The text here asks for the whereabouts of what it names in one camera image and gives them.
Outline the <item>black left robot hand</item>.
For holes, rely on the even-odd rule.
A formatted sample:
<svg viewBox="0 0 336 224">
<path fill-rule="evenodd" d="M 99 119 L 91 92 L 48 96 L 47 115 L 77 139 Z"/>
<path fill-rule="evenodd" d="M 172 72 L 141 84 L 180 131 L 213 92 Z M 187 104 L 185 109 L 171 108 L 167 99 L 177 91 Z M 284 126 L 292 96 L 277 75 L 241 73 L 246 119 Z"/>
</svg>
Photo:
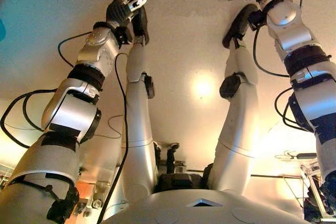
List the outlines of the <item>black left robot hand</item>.
<svg viewBox="0 0 336 224">
<path fill-rule="evenodd" d="M 107 7 L 106 22 L 114 28 L 127 27 L 133 22 L 142 26 L 145 20 L 144 6 L 148 0 L 113 0 Z"/>
</svg>

